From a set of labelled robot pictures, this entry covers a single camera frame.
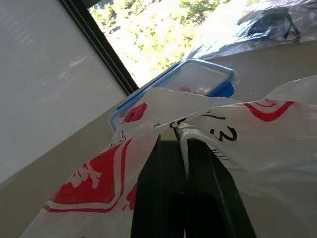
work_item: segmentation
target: green foliage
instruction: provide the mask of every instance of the green foliage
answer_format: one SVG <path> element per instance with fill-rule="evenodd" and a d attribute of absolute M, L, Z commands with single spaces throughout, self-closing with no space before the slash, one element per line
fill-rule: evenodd
<path fill-rule="evenodd" d="M 146 75 L 149 80 L 179 62 L 199 30 L 195 26 L 202 25 L 220 3 L 230 0 L 176 0 L 170 12 L 157 11 L 160 1 L 113 0 L 113 4 L 103 8 L 90 8 L 106 36 L 120 29 L 116 37 L 132 41 L 130 49 L 121 54 L 130 71 L 134 66 L 146 65 L 150 69 L 150 75 Z M 115 43 L 112 42 L 115 49 L 122 49 L 122 45 Z"/>
<path fill-rule="evenodd" d="M 186 15 L 181 17 L 180 23 L 185 25 L 193 22 L 195 26 L 202 25 L 207 13 L 214 11 L 219 4 L 220 0 L 182 0 L 179 6 L 186 9 Z"/>
<path fill-rule="evenodd" d="M 90 8 L 90 14 L 103 31 L 109 29 L 115 23 L 115 12 L 109 3 L 104 8 L 100 6 Z"/>
<path fill-rule="evenodd" d="M 166 14 L 162 19 L 153 11 L 129 24 L 129 32 L 135 38 L 134 45 L 151 65 L 151 77 L 179 62 L 191 47 L 196 34 L 194 25 L 183 26 L 178 22 L 177 15 Z"/>

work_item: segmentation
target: table surface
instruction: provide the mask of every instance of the table surface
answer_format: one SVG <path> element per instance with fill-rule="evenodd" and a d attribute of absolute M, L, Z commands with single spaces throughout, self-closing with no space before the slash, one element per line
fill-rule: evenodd
<path fill-rule="evenodd" d="M 263 98 L 281 84 L 316 75 L 316 61 L 312 60 L 316 55 L 317 41 L 312 41 L 239 53 L 212 59 L 211 62 L 237 72 L 240 83 L 235 87 L 234 99 L 253 101 Z M 64 181 L 109 144 L 112 130 L 108 125 L 108 117 L 115 108 L 102 114 L 8 181 L 7 186 L 0 191 L 0 204 L 6 204 L 0 208 L 0 237 L 20 236 Z M 267 205 L 273 210 L 271 201 Z M 252 213 L 255 209 L 252 209 L 251 203 L 247 209 L 249 215 L 257 220 L 255 229 L 261 233 L 261 237 L 272 237 L 270 232 L 274 231 L 274 226 L 285 226 L 289 231 L 288 238 L 297 234 L 290 229 L 291 226 L 283 223 L 271 222 L 271 229 L 266 229 L 267 221 L 263 221 L 256 212 Z"/>

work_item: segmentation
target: tree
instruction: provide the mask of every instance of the tree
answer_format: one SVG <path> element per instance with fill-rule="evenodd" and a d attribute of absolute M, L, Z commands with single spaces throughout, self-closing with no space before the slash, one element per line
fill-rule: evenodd
<path fill-rule="evenodd" d="M 145 0 L 113 0 L 113 9 L 116 14 L 128 19 L 132 14 L 137 15 L 148 5 Z"/>
<path fill-rule="evenodd" d="M 179 6 L 186 10 L 186 15 L 180 18 L 180 23 L 185 25 L 193 22 L 195 26 L 202 25 L 207 13 L 214 11 L 220 0 L 181 0 Z"/>
<path fill-rule="evenodd" d="M 191 47 L 197 30 L 193 29 L 193 24 L 179 24 L 181 16 L 167 13 L 162 18 L 153 10 L 129 23 L 128 30 L 135 39 L 134 45 L 150 66 L 151 78 L 179 62 Z"/>
<path fill-rule="evenodd" d="M 108 3 L 102 8 L 100 6 L 96 6 L 89 9 L 93 19 L 106 36 L 109 34 L 110 27 L 115 23 L 116 14 L 112 7 L 113 6 Z"/>

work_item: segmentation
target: window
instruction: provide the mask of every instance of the window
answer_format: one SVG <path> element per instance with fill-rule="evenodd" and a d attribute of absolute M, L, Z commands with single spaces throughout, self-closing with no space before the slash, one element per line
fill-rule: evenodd
<path fill-rule="evenodd" d="M 84 0 L 141 87 L 179 62 L 221 0 Z"/>

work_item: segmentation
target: red printed logo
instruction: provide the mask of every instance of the red printed logo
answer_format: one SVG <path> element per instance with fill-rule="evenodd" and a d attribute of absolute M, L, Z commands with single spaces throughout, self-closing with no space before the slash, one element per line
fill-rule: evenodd
<path fill-rule="evenodd" d="M 270 122 L 283 115 L 293 103 L 294 102 L 286 102 L 283 105 L 278 105 L 278 102 L 266 99 L 261 103 L 244 103 L 244 105 L 248 107 L 251 113 L 257 118 L 265 122 Z"/>
<path fill-rule="evenodd" d="M 190 93 L 190 92 L 191 92 L 191 89 L 190 89 L 190 88 L 186 88 L 186 87 L 181 87 L 181 88 L 179 89 L 179 91 L 183 91 L 183 92 Z"/>
<path fill-rule="evenodd" d="M 129 192 L 128 196 L 127 196 L 127 201 L 130 202 L 129 203 L 129 208 L 131 211 L 134 210 L 134 205 L 135 205 L 135 197 L 137 195 L 137 183 L 133 186 L 133 189 L 131 190 L 131 192 Z"/>
<path fill-rule="evenodd" d="M 124 192 L 125 158 L 131 139 L 85 163 L 45 204 L 50 212 L 109 212 Z"/>
<path fill-rule="evenodd" d="M 132 108 L 129 111 L 128 115 L 125 117 L 124 121 L 125 122 L 132 122 L 132 121 L 140 120 L 142 118 L 146 108 L 147 108 L 146 103 L 142 103 L 142 104 L 138 105 L 137 107 Z"/>

